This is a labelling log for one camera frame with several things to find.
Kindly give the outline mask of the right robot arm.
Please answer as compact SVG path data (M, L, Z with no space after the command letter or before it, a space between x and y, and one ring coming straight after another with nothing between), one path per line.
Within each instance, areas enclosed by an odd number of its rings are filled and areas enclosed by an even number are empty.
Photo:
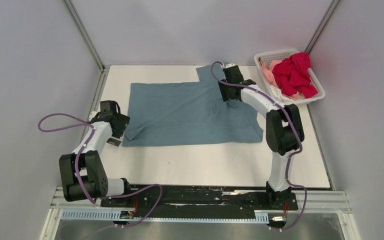
M304 131L298 107L284 105L263 92L251 79L245 80L234 63L218 63L224 78L218 82L223 101L238 100L248 104L265 118L265 139L272 151L272 164L264 201L270 209L286 206L292 198L289 181L291 160L302 151Z

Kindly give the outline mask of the blue-grey t-shirt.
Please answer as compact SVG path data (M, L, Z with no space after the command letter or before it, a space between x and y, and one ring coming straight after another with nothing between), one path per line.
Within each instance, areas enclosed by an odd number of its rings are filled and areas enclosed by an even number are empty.
M221 67L198 67L196 73L196 82L132 83L122 146L260 143L258 112L241 101L222 99Z

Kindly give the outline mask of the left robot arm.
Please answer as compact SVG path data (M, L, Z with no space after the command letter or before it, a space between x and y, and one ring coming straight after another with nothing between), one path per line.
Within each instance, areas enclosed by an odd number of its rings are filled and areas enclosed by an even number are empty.
M121 207L133 201L130 183L126 178L108 178L101 153L106 144L119 147L122 136L130 122L114 100L100 102L100 111L87 122L89 130L81 144L58 161L63 196L74 202L113 197Z

